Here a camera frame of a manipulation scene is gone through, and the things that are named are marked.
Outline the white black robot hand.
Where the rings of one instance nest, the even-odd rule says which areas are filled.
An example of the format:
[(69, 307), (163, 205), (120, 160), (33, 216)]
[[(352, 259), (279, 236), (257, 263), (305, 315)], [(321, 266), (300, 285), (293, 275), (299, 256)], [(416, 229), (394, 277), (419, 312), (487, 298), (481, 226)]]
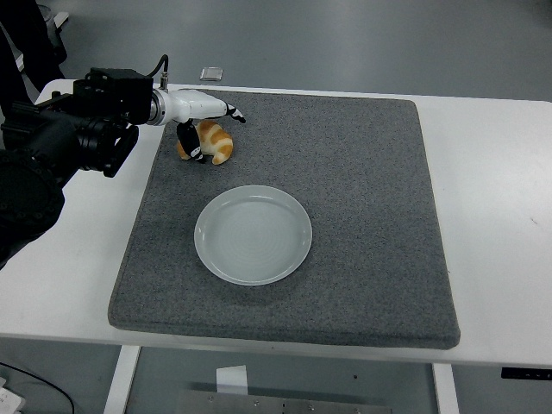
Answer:
[(233, 138), (216, 119), (230, 116), (244, 123), (245, 117), (235, 106), (196, 90), (159, 91), (158, 100), (157, 123), (177, 123), (176, 149), (182, 160), (205, 162), (209, 155), (214, 165), (221, 165), (230, 158)]

